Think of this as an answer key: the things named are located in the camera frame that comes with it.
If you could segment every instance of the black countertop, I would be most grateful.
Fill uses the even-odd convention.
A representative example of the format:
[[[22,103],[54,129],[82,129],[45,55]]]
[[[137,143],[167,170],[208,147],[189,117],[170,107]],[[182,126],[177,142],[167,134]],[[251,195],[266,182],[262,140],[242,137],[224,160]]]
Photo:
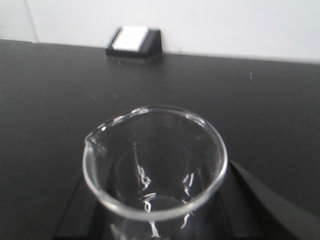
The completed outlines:
[[[0,239],[50,240],[82,174],[84,137],[144,105],[186,108],[229,159],[320,217],[320,66],[0,40]]]

